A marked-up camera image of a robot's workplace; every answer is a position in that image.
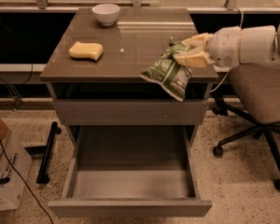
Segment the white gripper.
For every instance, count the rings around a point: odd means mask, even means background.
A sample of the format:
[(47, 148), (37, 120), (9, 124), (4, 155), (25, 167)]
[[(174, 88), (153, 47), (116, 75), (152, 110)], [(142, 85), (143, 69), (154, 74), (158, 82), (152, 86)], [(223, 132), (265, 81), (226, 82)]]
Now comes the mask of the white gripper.
[(214, 34), (202, 33), (184, 39), (183, 44), (195, 49), (175, 54), (174, 59), (180, 65), (196, 68), (205, 68), (214, 63), (218, 67), (235, 67), (239, 64), (241, 32), (239, 26), (233, 26), (222, 28)]

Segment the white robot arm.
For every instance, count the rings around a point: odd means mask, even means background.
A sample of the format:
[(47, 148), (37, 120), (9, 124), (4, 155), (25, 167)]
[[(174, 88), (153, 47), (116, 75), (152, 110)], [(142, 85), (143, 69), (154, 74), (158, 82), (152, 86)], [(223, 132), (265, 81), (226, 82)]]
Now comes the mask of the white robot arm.
[(224, 27), (213, 34), (203, 33), (185, 39), (183, 45), (190, 50), (174, 55), (183, 66), (236, 67), (241, 64), (280, 64), (280, 23), (273, 25), (241, 28)]

